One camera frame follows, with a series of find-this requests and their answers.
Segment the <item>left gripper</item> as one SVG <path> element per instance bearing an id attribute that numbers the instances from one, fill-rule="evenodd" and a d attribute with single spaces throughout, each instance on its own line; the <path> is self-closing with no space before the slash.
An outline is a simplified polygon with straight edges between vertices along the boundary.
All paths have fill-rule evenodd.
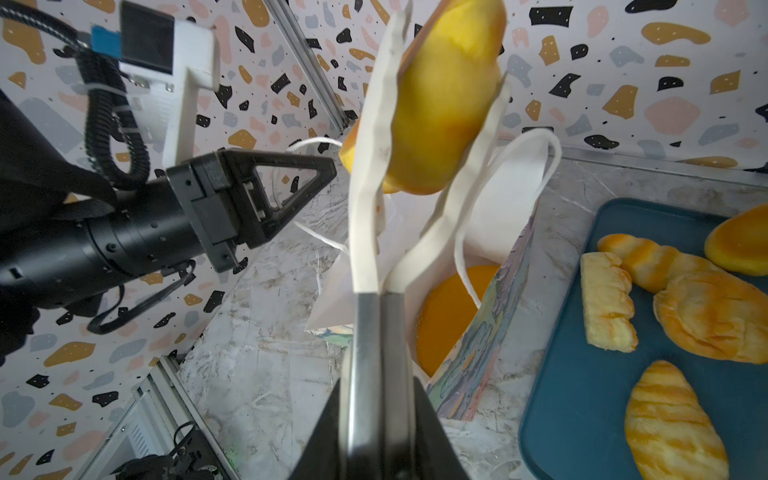
<path id="1" fill-rule="evenodd" d="M 332 159 L 298 153 L 226 150 L 223 162 L 174 167 L 110 214 L 2 236 L 2 291 L 54 309 L 201 255 L 230 270 L 239 244 L 270 242 L 337 174 Z"/>

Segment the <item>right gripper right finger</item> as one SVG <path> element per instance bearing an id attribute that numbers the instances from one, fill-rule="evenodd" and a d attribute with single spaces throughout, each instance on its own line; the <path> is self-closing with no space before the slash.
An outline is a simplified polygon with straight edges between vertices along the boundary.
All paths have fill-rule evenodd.
<path id="1" fill-rule="evenodd" d="M 415 401 L 415 479 L 468 480 L 418 378 L 413 378 Z"/>

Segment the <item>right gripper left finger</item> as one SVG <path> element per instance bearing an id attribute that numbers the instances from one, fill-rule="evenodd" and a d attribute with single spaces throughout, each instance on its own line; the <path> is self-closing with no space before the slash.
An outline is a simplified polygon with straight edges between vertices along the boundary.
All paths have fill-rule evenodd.
<path id="1" fill-rule="evenodd" d="M 320 414 L 290 480 L 345 478 L 348 394 L 338 380 Z"/>

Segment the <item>small yellow bread roll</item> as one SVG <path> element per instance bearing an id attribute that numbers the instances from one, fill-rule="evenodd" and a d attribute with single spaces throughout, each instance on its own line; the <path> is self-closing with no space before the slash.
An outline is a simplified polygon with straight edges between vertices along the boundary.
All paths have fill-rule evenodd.
<path id="1" fill-rule="evenodd" d="M 454 177 L 497 94 L 506 26 L 501 0 L 438 4 L 398 71 L 384 193 L 431 195 Z"/>

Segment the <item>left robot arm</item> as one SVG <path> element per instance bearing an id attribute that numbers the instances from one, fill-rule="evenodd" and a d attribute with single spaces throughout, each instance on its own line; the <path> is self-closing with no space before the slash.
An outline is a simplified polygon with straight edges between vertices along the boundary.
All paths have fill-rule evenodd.
<path id="1" fill-rule="evenodd" d="M 1 102 L 1 352 L 21 349 L 44 309 L 112 333 L 195 277 L 223 272 L 240 245 L 270 242 L 336 175 L 322 156 L 218 150 L 117 193 L 64 160 Z"/>

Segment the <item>cream tongs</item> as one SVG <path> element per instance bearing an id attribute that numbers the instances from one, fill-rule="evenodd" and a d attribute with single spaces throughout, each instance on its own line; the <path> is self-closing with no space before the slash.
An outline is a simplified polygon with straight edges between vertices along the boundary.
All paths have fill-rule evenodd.
<path id="1" fill-rule="evenodd" d="M 351 174 L 347 252 L 353 337 L 323 417 L 339 421 L 336 479 L 424 475 L 434 420 L 413 372 L 406 292 L 426 277 L 468 221 L 490 171 L 511 94 L 497 62 L 507 26 L 500 1 L 443 1 L 410 36 L 395 13 L 378 49 L 361 116 L 341 154 Z M 416 244 L 379 263 L 387 191 L 436 194 Z"/>

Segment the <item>floral paper bag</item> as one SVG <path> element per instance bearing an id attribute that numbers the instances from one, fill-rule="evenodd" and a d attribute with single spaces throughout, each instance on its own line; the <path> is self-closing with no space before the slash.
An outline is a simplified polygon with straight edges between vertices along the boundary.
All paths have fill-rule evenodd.
<path id="1" fill-rule="evenodd" d="M 562 149 L 554 134 L 536 128 L 497 147 L 484 170 L 485 183 L 477 194 L 465 225 L 446 250 L 431 262 L 405 291 L 407 341 L 414 357 L 414 373 L 427 390 L 438 416 L 471 421 L 500 353 L 527 281 L 529 246 L 533 236 L 535 201 L 559 165 Z M 378 242 L 378 267 L 384 277 L 421 240 L 439 194 L 415 196 L 396 193 L 384 196 L 385 229 Z M 328 271 L 305 331 L 329 343 L 347 345 L 353 334 L 353 289 L 347 247 L 296 222 L 302 230 L 340 250 Z M 479 308 L 471 325 L 454 345 L 437 372 L 427 380 L 417 361 L 416 333 L 422 305 L 431 290 L 462 270 L 496 265 L 496 280 L 473 288 Z"/>

